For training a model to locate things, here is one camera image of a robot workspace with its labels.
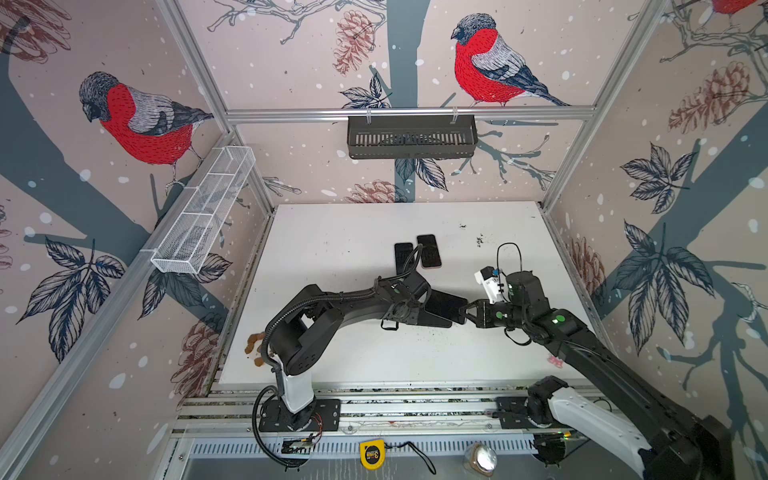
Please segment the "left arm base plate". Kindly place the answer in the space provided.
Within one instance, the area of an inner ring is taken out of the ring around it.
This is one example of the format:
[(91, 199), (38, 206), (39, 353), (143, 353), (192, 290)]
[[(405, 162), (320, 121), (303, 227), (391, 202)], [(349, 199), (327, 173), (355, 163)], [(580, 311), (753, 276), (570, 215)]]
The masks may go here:
[(292, 413), (280, 399), (269, 399), (254, 410), (253, 419), (260, 432), (336, 432), (340, 414), (338, 399), (316, 399), (298, 413)]

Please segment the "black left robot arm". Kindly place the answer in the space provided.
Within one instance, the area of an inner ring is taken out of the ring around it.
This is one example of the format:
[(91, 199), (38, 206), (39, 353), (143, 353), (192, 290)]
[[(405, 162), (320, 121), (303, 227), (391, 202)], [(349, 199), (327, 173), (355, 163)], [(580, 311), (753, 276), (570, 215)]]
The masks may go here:
[(268, 322), (260, 359), (270, 367), (275, 383), (257, 395), (251, 423), (259, 448), (285, 470), (298, 470), (307, 461), (282, 457), (267, 446), (259, 427), (262, 411), (276, 406), (283, 415), (278, 423), (294, 431), (323, 421), (316, 413), (311, 368), (340, 329), (370, 320), (378, 320), (385, 331), (396, 331), (402, 324), (449, 328), (462, 322), (459, 310), (468, 301), (434, 289), (417, 271), (422, 250), (418, 245), (407, 255), (401, 272), (379, 276), (367, 289), (328, 292), (307, 285)]

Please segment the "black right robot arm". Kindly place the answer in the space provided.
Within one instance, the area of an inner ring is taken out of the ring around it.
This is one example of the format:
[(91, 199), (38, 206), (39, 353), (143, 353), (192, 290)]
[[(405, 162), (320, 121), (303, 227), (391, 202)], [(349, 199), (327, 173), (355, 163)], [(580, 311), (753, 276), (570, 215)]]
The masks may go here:
[(527, 420), (539, 428), (571, 427), (630, 467), (642, 479), (732, 479), (728, 429), (700, 418), (642, 379), (607, 349), (577, 316), (554, 309), (532, 272), (487, 266), (476, 282), (487, 295), (460, 308), (478, 328), (516, 329), (564, 361), (615, 405), (614, 415), (566, 381), (547, 376), (527, 389)]

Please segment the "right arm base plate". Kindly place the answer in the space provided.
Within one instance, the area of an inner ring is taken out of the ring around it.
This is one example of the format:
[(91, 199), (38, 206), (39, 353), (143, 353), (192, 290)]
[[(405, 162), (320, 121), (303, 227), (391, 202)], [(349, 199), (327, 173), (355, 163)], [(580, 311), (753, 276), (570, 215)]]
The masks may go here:
[(497, 397), (496, 409), (491, 416), (497, 419), (504, 430), (522, 429), (570, 429), (558, 422), (546, 401), (529, 397)]

